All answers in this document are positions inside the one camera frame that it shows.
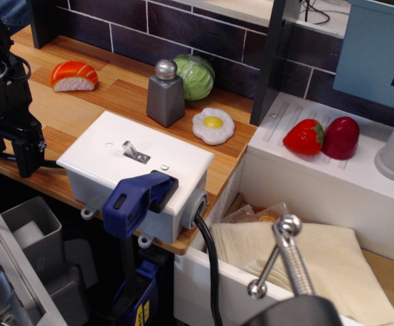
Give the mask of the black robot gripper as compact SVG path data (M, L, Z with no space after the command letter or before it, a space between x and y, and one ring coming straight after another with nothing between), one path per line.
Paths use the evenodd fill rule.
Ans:
M47 147L41 123L29 111L33 100L30 76L25 59L12 53L7 60L0 59L0 154L5 151L3 138L11 140L22 178L43 164Z

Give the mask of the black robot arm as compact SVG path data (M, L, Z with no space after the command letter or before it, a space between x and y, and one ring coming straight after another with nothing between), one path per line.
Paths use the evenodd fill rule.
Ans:
M10 141L21 177L30 177L44 162L46 140L40 121L29 111L29 63L10 51L13 41L0 17L0 155Z

